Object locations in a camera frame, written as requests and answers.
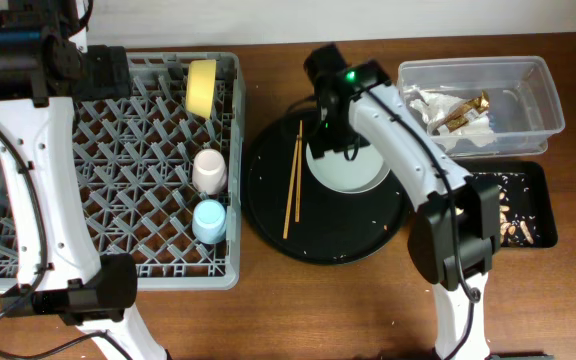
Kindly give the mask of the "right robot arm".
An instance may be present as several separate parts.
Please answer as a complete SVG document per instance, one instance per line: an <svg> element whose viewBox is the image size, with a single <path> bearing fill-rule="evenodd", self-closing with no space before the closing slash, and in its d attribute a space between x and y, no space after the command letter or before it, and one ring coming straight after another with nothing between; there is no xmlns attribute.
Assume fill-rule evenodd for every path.
<svg viewBox="0 0 576 360"><path fill-rule="evenodd" d="M408 252L431 284L439 359L489 359L484 289L500 250L497 185L475 178L435 144L374 60L347 64L334 44L310 53L304 70L317 120L308 167L326 187L361 188L386 172L403 186L417 216Z"/></svg>

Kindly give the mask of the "gold snack wrapper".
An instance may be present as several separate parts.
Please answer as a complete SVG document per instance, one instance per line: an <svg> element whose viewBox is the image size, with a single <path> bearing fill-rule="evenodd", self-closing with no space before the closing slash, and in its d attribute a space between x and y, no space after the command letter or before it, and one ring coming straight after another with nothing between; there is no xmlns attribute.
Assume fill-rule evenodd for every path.
<svg viewBox="0 0 576 360"><path fill-rule="evenodd" d="M459 104L436 128L439 133L452 133L484 115L490 108L489 95L481 95Z"/></svg>

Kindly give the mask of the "food scraps and rice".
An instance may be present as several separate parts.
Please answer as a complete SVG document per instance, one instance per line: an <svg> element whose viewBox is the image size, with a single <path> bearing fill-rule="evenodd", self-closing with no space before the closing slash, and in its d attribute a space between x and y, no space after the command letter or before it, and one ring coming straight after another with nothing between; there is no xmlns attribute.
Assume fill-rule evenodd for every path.
<svg viewBox="0 0 576 360"><path fill-rule="evenodd" d="M497 184L500 242L505 247L533 247L541 239L532 190L525 173L474 172L474 178Z"/></svg>

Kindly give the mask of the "white napkin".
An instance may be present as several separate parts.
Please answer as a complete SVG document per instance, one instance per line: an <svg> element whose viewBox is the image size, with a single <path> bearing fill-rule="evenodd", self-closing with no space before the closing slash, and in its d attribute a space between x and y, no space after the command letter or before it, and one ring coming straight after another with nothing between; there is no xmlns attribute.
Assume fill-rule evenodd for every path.
<svg viewBox="0 0 576 360"><path fill-rule="evenodd" d="M420 91L421 98L412 100L409 107L421 114L426 125L426 132L434 137L445 152L453 152L462 140L470 142L476 148L491 145L496 141L496 135L491 127L488 116L489 110L477 120L470 122L455 132L439 133L436 128L459 104L469 99L462 99L452 95Z"/></svg>

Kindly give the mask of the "pink cup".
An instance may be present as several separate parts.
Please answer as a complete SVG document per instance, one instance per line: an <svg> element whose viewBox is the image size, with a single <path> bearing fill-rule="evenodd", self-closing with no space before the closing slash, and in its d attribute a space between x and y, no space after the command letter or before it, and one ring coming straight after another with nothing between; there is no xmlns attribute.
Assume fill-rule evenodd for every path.
<svg viewBox="0 0 576 360"><path fill-rule="evenodd" d="M216 195L227 184L227 167L222 154L214 149L203 149L194 157L193 186L199 192Z"/></svg>

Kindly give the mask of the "wooden chopstick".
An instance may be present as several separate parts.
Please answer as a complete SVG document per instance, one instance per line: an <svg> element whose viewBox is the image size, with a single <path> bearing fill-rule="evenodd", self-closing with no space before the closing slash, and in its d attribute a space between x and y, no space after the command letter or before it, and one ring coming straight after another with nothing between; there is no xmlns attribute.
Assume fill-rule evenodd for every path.
<svg viewBox="0 0 576 360"><path fill-rule="evenodd" d="M295 222L300 222L301 213L301 187L302 187L302 145L303 145L303 120L299 122L299 133L296 144L297 162L296 162L296 205L295 205Z"/></svg>
<svg viewBox="0 0 576 360"><path fill-rule="evenodd" d="M287 204L286 204L286 213L285 213L284 227L283 227L283 233L282 233L283 240L287 240L288 233L289 233L290 216L291 216L291 209L292 209L292 200L293 200L293 192L294 192L294 184L295 184L295 173L296 173L296 167L297 167L299 142L300 142L300 139L299 139L299 136L297 136L296 140L295 140L295 144L294 144L294 149L293 149L292 165L291 165Z"/></svg>

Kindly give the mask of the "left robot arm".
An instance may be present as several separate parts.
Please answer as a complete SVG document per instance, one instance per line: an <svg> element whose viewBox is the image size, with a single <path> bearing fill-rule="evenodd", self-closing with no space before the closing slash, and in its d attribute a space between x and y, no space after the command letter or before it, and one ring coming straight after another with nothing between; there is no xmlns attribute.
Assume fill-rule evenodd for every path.
<svg viewBox="0 0 576 360"><path fill-rule="evenodd" d="M0 161L19 249L4 318L56 315L109 359L165 359L136 306L126 253L102 255L84 219L73 156L83 101L129 96L121 47L91 46L88 1L12 1L0 11Z"/></svg>

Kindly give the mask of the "grey plate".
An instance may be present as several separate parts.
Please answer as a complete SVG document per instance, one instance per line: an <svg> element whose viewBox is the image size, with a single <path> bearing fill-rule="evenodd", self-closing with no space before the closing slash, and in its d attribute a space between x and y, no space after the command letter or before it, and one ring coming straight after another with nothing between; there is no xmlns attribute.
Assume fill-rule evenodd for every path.
<svg viewBox="0 0 576 360"><path fill-rule="evenodd" d="M372 146L360 147L357 157L348 161L343 152L332 150L319 159L306 148L308 168L315 179L330 190L343 194L359 194L380 185L391 173L379 152Z"/></svg>

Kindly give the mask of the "yellow bowl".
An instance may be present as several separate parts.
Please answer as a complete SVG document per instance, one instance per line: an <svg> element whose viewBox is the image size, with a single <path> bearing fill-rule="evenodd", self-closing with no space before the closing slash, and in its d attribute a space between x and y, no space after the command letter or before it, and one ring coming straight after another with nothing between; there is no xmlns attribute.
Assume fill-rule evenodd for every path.
<svg viewBox="0 0 576 360"><path fill-rule="evenodd" d="M217 61L195 60L188 68L186 109L208 119L211 116L215 94Z"/></svg>

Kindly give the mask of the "blue cup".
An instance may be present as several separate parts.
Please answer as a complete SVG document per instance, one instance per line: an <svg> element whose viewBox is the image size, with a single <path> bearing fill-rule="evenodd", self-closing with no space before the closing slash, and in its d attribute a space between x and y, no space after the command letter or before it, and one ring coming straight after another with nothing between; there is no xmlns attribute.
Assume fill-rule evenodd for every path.
<svg viewBox="0 0 576 360"><path fill-rule="evenodd" d="M192 231L203 244L215 245L225 239L226 210L216 200L202 200L193 210Z"/></svg>

